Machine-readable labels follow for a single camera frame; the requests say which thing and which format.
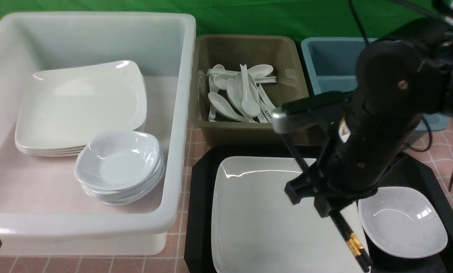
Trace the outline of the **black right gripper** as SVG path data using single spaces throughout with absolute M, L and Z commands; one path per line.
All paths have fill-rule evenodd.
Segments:
M 314 197 L 322 218 L 374 195 L 415 128 L 416 115 L 344 114 L 329 126 L 329 137 L 310 166 L 286 135 L 285 146 L 302 171 L 286 183 L 286 195 L 294 205 Z

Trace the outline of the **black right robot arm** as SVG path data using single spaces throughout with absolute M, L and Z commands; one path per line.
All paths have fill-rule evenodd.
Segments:
M 424 114 L 453 119 L 453 9 L 443 0 L 431 2 L 434 13 L 406 0 L 395 3 L 423 18 L 366 43 L 355 64 L 358 85 L 352 92 L 329 91 L 277 109 L 292 118 L 343 106 L 343 115 L 329 123 L 315 163 L 306 163 L 279 128 L 282 121 L 273 120 L 302 171 L 284 191 L 293 205 L 314 198 L 322 218 L 377 193 Z

